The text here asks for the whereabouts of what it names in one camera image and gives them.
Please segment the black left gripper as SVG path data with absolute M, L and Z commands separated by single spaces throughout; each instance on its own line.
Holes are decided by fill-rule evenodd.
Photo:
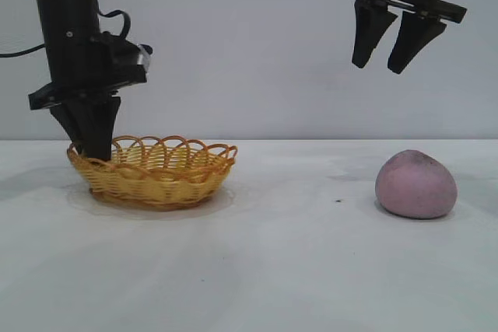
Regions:
M 28 96 L 30 109 L 51 107 L 51 115 L 79 154 L 109 161 L 121 98 L 95 103 L 73 99 L 111 96 L 123 87 L 146 82 L 148 46 L 108 32 L 89 30 L 69 36 L 58 24 L 41 27 L 51 82 Z

